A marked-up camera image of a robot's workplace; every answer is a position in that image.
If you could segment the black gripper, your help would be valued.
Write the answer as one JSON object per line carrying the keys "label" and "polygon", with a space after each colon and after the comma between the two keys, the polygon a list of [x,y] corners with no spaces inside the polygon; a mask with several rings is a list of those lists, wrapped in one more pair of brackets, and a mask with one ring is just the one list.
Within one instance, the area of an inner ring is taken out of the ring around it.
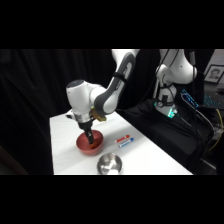
{"label": "black gripper", "polygon": [[90,131],[91,127],[92,127],[92,122],[88,121],[85,123],[79,123],[78,126],[80,129],[82,129],[86,132],[85,134],[86,134],[89,144],[93,145],[95,139],[94,139],[94,135],[93,135],[92,131]]}

